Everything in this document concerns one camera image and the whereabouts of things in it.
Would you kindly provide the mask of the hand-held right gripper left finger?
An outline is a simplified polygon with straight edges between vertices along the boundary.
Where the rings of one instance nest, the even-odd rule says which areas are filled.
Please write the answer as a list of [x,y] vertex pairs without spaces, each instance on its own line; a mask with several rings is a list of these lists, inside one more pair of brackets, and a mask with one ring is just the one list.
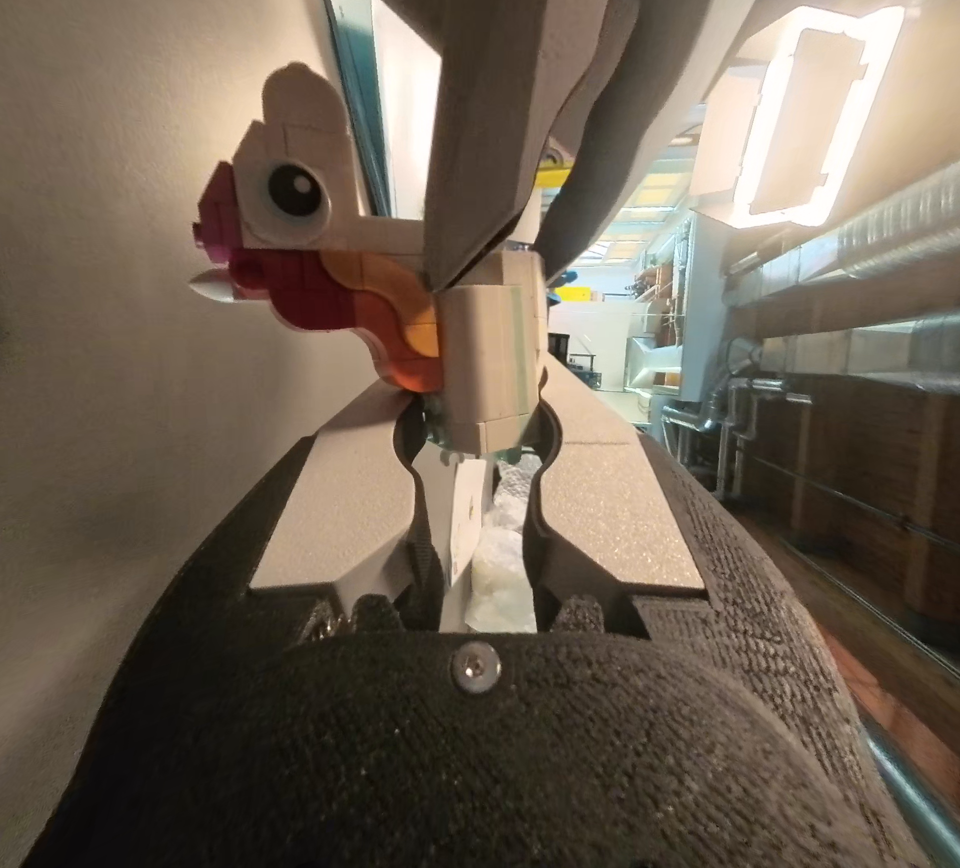
[[396,601],[413,583],[406,548],[417,483],[398,429],[417,396],[368,388],[317,432],[249,590],[319,589],[342,610],[363,596]]

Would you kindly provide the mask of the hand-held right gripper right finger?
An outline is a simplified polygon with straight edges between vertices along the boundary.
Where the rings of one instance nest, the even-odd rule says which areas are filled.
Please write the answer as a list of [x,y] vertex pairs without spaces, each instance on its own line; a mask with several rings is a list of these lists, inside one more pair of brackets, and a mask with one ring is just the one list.
[[705,598],[706,586],[642,435],[547,358],[529,440],[523,560],[536,606],[590,596]]

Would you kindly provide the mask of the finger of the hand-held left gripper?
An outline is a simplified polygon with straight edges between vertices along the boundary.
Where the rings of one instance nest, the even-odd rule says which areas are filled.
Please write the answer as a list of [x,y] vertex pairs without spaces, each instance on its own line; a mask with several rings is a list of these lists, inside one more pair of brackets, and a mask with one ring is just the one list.
[[536,238],[545,272],[564,271],[599,238],[707,93],[759,0],[639,1]]
[[610,0],[383,0],[440,58],[424,270],[454,285],[506,238]]

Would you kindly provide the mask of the white toy brick animal model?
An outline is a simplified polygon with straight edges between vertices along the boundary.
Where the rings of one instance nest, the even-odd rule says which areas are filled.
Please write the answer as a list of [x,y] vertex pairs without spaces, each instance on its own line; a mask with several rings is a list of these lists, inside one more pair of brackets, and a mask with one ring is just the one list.
[[519,448],[548,354],[542,259],[502,247],[430,291],[423,223],[361,213],[349,115],[330,82],[290,63],[261,104],[198,202],[194,239],[212,268],[190,286],[263,302],[300,332],[356,334],[381,380],[425,398],[452,451]]

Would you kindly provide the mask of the open instruction booklet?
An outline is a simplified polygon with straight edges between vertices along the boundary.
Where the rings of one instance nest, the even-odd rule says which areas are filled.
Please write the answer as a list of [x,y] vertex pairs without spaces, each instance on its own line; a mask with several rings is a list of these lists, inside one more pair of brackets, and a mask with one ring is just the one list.
[[383,0],[322,0],[372,214],[420,219],[441,59]]

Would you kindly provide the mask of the clear bubble wrap bags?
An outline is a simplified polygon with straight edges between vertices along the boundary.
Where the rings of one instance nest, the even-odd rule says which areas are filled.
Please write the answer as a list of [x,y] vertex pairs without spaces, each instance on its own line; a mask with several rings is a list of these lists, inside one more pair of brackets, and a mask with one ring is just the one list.
[[479,633],[534,633],[534,599],[523,561],[523,528],[531,486],[541,467],[535,454],[515,465],[498,463],[498,482],[486,510],[470,569],[465,624]]

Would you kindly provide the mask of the instruction booklet with red logo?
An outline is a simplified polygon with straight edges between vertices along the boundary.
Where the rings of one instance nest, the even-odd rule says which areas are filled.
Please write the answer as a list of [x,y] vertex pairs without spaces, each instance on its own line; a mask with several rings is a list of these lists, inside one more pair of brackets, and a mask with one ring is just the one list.
[[439,631],[467,631],[474,552],[494,495],[494,466],[484,458],[449,455],[437,494],[435,548],[444,577]]

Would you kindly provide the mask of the studio light panel on stand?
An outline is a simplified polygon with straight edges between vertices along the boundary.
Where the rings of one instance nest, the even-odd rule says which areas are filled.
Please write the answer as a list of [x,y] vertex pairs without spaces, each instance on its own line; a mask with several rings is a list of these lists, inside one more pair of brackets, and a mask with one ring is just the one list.
[[906,9],[856,17],[801,6],[782,20],[731,197],[738,229],[827,222]]

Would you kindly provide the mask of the silver ceiling duct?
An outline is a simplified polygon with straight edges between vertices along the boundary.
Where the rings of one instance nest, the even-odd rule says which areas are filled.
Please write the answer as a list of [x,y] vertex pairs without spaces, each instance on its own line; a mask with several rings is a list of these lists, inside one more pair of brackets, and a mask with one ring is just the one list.
[[728,302],[746,306],[798,287],[869,279],[955,253],[958,239],[959,163],[953,162],[741,275]]

